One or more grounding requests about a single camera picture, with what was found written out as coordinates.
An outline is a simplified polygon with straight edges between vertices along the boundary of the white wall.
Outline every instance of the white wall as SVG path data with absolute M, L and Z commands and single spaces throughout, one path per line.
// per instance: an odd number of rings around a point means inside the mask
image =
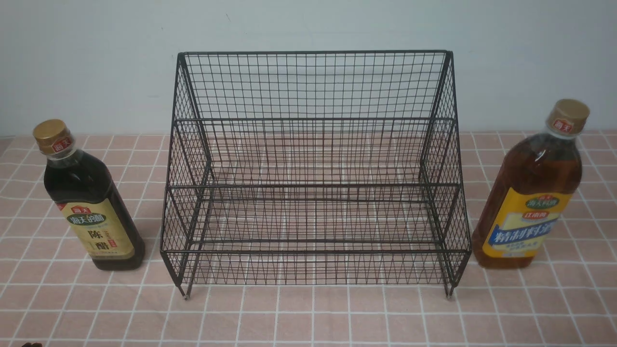
M 617 128 L 617 1 L 0 1 L 0 135 L 168 132 L 180 51 L 449 49 L 463 130 Z

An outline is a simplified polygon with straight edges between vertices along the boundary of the bottle neck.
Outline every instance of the bottle neck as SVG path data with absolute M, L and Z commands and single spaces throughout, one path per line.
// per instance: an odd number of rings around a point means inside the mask
M 83 151 L 75 145 L 56 154 L 47 154 L 47 165 L 56 168 L 70 167 L 80 163 Z
M 558 138 L 558 139 L 561 139 L 561 140 L 566 140 L 566 141 L 574 141 L 574 140 L 576 140 L 576 137 L 578 136 L 578 134 L 565 135 L 563 133 L 560 133 L 560 132 L 556 131 L 554 128 L 549 127 L 548 125 L 546 127 L 544 127 L 543 133 L 549 134 L 552 137 L 555 137 L 555 138 Z

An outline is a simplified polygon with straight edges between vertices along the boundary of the wire mesh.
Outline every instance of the wire mesh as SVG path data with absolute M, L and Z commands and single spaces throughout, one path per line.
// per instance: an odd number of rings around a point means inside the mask
M 451 52 L 181 53 L 163 260 L 183 294 L 442 283 L 451 295 L 471 254 L 458 146 Z

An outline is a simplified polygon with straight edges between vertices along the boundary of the bottle cap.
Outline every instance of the bottle cap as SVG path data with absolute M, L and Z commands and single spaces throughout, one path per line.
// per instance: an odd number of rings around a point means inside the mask
M 32 131 L 43 154 L 57 154 L 72 147 L 75 139 L 67 125 L 59 119 L 49 119 L 37 125 Z
M 546 125 L 559 134 L 578 135 L 589 117 L 589 107 L 574 99 L 561 99 L 550 112 Z

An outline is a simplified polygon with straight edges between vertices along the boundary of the black wire rack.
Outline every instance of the black wire rack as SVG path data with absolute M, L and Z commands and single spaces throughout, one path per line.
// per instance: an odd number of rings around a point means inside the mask
M 450 51 L 178 55 L 160 251 L 194 284 L 441 283 L 471 255 Z

